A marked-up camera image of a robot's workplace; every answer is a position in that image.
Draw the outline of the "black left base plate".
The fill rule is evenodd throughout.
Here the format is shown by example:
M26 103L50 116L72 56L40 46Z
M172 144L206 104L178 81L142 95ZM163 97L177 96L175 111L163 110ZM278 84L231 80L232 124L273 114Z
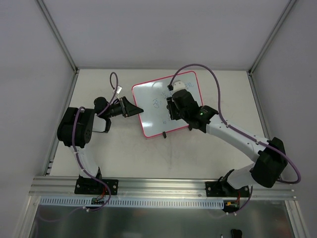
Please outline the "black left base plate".
M111 195L117 195L119 180L103 178L102 181L109 187ZM79 176L76 180L74 193L80 195L101 195L104 188L103 184L92 178Z

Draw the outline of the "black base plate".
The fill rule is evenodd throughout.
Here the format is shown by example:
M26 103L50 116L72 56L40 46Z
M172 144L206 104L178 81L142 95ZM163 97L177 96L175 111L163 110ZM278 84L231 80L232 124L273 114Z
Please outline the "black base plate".
M103 178L102 181L109 187L111 195L117 195L119 180ZM101 195L104 188L103 184L92 178L79 176L76 180L74 193L80 195Z
M250 189L248 186L244 186L240 189L235 189L229 185L229 183L220 177L215 181L206 181L205 190L207 197L243 197L247 198L250 196Z

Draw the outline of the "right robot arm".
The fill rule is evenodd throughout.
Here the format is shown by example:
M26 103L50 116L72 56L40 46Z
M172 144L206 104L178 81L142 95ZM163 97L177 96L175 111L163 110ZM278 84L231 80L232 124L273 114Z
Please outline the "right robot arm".
M172 120L184 120L192 129L216 136L245 154L252 164L230 170L221 180L222 192L233 196L244 186L259 184L271 188L287 165L280 139L268 140L237 129L224 120L220 113L200 106L190 92L179 90L167 98L167 109Z

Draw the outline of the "pink framed whiteboard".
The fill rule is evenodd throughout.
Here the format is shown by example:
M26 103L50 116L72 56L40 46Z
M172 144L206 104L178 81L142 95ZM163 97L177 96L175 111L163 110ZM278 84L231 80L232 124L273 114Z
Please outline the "pink framed whiteboard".
M138 114L146 138L176 131L188 126L183 120L171 120L166 99L172 96L167 86L172 76L138 83L132 87L135 105L143 112Z

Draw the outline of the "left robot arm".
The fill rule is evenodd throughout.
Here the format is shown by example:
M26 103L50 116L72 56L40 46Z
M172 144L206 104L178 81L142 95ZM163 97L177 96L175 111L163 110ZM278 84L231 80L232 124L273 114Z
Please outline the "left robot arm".
M102 191L104 182L101 180L100 167L96 164L87 144L92 134L108 133L111 118L123 116L125 118L138 115L144 110L130 103L126 97L116 99L110 103L104 97L94 100L94 108L67 108L57 129L57 138L74 154L79 167L79 177L88 179L86 188L91 193Z

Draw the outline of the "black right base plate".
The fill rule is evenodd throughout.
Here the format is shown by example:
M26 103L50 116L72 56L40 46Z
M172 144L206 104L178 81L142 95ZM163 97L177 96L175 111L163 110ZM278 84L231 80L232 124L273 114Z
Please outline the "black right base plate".
M244 186L240 189L235 189L229 185L229 183L220 177L215 181L206 181L205 190L207 197L243 197L247 198L250 196L250 189L248 186Z

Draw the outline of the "aluminium front rail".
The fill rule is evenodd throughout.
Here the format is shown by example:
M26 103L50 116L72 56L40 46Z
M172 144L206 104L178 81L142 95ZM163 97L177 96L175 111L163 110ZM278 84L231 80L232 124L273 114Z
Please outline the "aluminium front rail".
M36 176L29 195L74 195L76 177ZM206 198L205 179L118 178L118 197ZM297 200L295 187L277 183L272 188L253 186L255 200Z

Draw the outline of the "black object on floor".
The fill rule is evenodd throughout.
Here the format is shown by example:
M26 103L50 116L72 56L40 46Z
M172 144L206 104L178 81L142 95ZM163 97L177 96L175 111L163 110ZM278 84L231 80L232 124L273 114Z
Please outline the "black object on floor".
M232 229L231 235L232 235L232 238L242 238L243 233L239 229Z

